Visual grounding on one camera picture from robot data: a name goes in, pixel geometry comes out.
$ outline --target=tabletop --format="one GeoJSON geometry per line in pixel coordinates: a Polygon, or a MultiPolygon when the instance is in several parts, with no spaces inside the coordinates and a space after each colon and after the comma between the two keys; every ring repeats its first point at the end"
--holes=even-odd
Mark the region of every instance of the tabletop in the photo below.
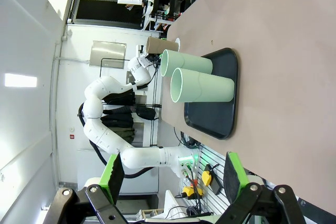
{"type": "Polygon", "coordinates": [[[186,125],[163,80],[162,119],[336,215],[336,0],[197,0],[169,29],[181,52],[233,48],[236,127],[218,140],[186,125]]]}

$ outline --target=cup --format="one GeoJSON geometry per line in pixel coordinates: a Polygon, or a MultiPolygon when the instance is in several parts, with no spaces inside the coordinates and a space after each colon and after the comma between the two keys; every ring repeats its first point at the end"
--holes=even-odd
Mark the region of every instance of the cup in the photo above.
{"type": "Polygon", "coordinates": [[[210,74],[212,72],[212,61],[203,57],[164,50],[161,56],[161,75],[171,77],[176,68],[210,74]]]}
{"type": "Polygon", "coordinates": [[[146,44],[146,52],[149,54],[162,54],[165,49],[178,51],[178,43],[149,37],[146,44]]]}
{"type": "Polygon", "coordinates": [[[175,69],[170,84],[173,102],[229,102],[234,92],[232,79],[183,68],[175,69]]]}

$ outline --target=bolt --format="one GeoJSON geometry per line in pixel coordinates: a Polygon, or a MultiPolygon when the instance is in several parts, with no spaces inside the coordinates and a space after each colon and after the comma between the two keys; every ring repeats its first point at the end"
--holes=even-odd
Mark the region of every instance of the bolt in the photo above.
{"type": "Polygon", "coordinates": [[[250,189],[252,191],[256,191],[256,190],[258,190],[258,187],[256,185],[251,185],[250,189]]]}
{"type": "Polygon", "coordinates": [[[96,187],[91,187],[91,188],[90,188],[90,192],[95,193],[96,191],[97,191],[97,188],[96,188],[96,187]]]}
{"type": "Polygon", "coordinates": [[[286,189],[284,189],[283,187],[280,187],[278,191],[279,193],[284,194],[286,192],[286,189]]]}
{"type": "Polygon", "coordinates": [[[70,191],[68,189],[64,190],[62,193],[64,196],[67,196],[70,194],[70,191]]]}

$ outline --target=white robotic arm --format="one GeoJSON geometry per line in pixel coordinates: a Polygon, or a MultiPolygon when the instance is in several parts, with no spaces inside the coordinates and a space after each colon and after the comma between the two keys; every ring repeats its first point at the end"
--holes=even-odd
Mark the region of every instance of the white robotic arm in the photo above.
{"type": "Polygon", "coordinates": [[[151,76],[145,68],[149,65],[150,62],[144,56],[134,57],[128,63],[128,69],[135,78],[134,83],[122,85],[115,78],[108,76],[99,78],[85,89],[87,100],[83,105],[83,114],[87,120],[84,133],[107,153],[120,152],[121,161],[130,169],[169,166],[178,177],[184,176],[186,172],[190,175],[185,166],[186,164],[194,166],[196,162],[194,150],[185,146],[135,148],[104,126],[100,120],[103,113],[101,100],[109,94],[136,90],[137,87],[149,83],[151,76]]]}

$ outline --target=brown cardboard tube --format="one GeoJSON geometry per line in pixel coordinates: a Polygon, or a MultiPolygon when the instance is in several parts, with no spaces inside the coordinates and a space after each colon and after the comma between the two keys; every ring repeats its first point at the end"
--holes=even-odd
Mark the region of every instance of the brown cardboard tube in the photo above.
{"type": "Polygon", "coordinates": [[[149,54],[162,54],[163,51],[172,50],[172,51],[178,51],[178,43],[163,40],[163,39],[157,39],[153,37],[149,37],[147,40],[146,45],[146,52],[149,54]]]}

